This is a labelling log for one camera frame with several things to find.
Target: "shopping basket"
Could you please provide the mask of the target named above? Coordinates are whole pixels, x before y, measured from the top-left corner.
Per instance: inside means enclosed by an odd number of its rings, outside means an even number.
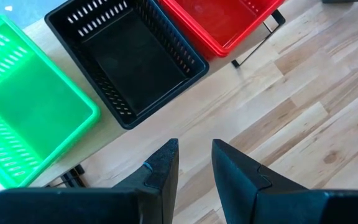
[[[284,0],[158,0],[208,60],[227,57]]]
[[[152,0],[71,0],[45,20],[126,129],[209,68]]]
[[[98,107],[0,16],[0,183],[29,185],[98,118]]]

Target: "green basket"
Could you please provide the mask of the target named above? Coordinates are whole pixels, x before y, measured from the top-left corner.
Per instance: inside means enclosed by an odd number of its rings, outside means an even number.
[[[29,185],[99,117],[95,103],[0,16],[0,183]]]

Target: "black basket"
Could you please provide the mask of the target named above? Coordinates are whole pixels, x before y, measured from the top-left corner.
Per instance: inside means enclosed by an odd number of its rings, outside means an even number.
[[[71,0],[45,21],[126,129],[209,68],[153,0]]]

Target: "floor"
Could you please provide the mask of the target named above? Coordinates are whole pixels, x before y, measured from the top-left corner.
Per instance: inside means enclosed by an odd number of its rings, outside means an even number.
[[[20,28],[43,18],[66,0],[0,0],[0,14],[5,14]]]
[[[305,187],[358,189],[358,3],[280,10],[287,24],[241,70],[222,68],[84,161],[85,181],[111,187],[179,138],[174,223],[224,223],[220,138]]]

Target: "red plastic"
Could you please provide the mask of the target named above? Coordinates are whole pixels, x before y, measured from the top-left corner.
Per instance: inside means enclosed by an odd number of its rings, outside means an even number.
[[[208,60],[226,57],[284,0],[158,0]]]

